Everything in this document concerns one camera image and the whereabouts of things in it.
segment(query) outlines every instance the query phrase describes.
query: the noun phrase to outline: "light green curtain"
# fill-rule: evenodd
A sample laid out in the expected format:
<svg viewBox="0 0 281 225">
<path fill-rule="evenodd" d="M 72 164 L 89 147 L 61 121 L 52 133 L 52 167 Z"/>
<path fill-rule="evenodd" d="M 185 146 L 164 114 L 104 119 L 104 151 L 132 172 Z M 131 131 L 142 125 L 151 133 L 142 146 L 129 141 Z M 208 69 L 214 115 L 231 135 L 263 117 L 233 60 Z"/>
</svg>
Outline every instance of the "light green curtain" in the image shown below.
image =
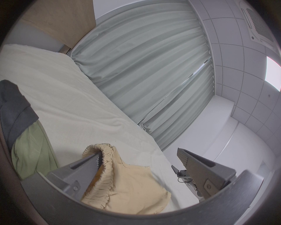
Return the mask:
<svg viewBox="0 0 281 225">
<path fill-rule="evenodd" d="M 187 1 L 148 0 L 114 10 L 97 20 L 69 56 L 115 105 L 134 122 L 141 122 L 160 148 L 186 129 L 213 95 L 210 84 L 205 87 L 211 87 L 210 96 L 201 101 L 202 93 L 191 84 L 202 86 L 195 80 L 205 80 L 193 78 L 186 87 L 190 91 L 176 101 L 173 119 L 168 115 L 156 119 L 156 114 L 142 121 L 210 58 L 203 29 Z M 210 62 L 205 67 L 205 79 L 213 79 Z M 195 103 L 194 110 L 184 110 L 184 102 Z M 185 125 L 176 128 L 172 120 Z M 169 138 L 168 131 L 173 132 Z"/>
</svg>

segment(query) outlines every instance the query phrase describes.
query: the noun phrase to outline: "green garment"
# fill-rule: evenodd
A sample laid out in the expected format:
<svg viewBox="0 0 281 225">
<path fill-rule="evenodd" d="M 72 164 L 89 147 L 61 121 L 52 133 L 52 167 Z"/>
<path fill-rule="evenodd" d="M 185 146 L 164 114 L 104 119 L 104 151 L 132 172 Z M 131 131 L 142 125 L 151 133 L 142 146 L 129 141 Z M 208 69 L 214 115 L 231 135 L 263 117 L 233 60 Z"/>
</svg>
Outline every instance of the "green garment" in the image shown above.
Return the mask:
<svg viewBox="0 0 281 225">
<path fill-rule="evenodd" d="M 13 144 L 12 162 L 21 179 L 35 172 L 47 175 L 58 168 L 54 150 L 39 120 L 29 126 Z"/>
</svg>

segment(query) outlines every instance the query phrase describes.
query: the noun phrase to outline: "beige garment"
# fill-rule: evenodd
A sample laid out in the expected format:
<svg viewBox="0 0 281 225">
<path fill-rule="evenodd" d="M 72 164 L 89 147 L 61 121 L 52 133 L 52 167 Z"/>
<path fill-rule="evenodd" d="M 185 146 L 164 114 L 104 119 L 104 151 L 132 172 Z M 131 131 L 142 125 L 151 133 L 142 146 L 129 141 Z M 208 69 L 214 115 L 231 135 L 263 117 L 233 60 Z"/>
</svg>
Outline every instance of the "beige garment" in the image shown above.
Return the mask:
<svg viewBox="0 0 281 225">
<path fill-rule="evenodd" d="M 166 207 L 171 193 L 156 182 L 150 167 L 124 163 L 110 144 L 90 145 L 82 157 L 99 151 L 103 154 L 103 171 L 94 186 L 87 189 L 83 203 L 125 214 L 155 214 Z"/>
</svg>

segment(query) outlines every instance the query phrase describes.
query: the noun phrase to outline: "bed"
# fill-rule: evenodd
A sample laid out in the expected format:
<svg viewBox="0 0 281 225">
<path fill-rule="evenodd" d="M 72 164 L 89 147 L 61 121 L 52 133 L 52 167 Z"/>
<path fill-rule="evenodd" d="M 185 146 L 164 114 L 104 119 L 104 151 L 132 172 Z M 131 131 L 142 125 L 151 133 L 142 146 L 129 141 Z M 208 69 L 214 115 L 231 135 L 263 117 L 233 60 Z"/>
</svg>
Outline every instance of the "bed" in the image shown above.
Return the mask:
<svg viewBox="0 0 281 225">
<path fill-rule="evenodd" d="M 18 85 L 39 116 L 60 166 L 81 159 L 90 144 L 116 146 L 128 164 L 150 166 L 172 197 L 162 212 L 199 203 L 179 183 L 154 139 L 115 106 L 67 55 L 34 47 L 5 45 L 0 79 Z"/>
</svg>

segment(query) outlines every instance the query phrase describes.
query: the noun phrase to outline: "wooden headboard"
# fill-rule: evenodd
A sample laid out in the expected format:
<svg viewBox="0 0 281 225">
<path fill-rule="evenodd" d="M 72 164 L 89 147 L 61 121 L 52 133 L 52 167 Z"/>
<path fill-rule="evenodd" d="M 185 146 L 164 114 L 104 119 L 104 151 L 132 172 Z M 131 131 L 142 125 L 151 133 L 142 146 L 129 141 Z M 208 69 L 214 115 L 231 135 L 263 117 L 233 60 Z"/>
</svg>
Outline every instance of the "wooden headboard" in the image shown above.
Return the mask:
<svg viewBox="0 0 281 225">
<path fill-rule="evenodd" d="M 70 48 L 96 26 L 93 0 L 37 0 L 21 20 Z"/>
</svg>

